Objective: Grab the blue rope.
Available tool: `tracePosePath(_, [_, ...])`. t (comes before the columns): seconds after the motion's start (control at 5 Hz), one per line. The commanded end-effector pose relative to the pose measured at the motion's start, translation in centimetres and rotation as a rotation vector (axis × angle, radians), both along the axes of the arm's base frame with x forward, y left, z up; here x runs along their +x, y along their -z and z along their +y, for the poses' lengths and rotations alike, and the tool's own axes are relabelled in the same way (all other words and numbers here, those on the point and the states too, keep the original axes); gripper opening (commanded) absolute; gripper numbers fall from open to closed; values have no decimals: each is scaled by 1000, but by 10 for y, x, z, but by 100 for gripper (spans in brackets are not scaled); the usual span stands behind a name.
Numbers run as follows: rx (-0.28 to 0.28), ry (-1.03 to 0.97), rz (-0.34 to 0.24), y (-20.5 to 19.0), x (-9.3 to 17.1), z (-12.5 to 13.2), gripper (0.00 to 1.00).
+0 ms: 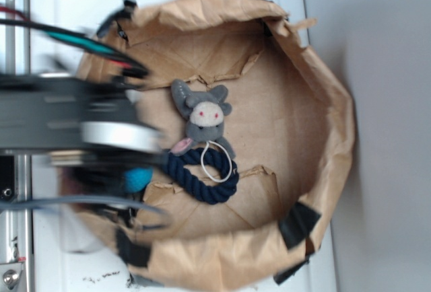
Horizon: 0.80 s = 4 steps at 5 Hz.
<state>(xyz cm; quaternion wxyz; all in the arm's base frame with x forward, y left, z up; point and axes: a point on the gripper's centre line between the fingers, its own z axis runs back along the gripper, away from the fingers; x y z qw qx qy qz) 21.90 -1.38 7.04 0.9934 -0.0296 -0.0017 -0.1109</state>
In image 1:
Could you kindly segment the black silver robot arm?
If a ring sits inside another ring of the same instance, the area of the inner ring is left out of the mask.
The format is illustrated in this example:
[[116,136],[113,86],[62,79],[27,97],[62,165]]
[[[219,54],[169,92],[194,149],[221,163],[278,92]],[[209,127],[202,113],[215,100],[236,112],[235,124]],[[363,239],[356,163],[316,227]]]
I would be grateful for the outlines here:
[[122,77],[1,74],[1,155],[48,154],[59,167],[160,168],[161,132],[144,123]]

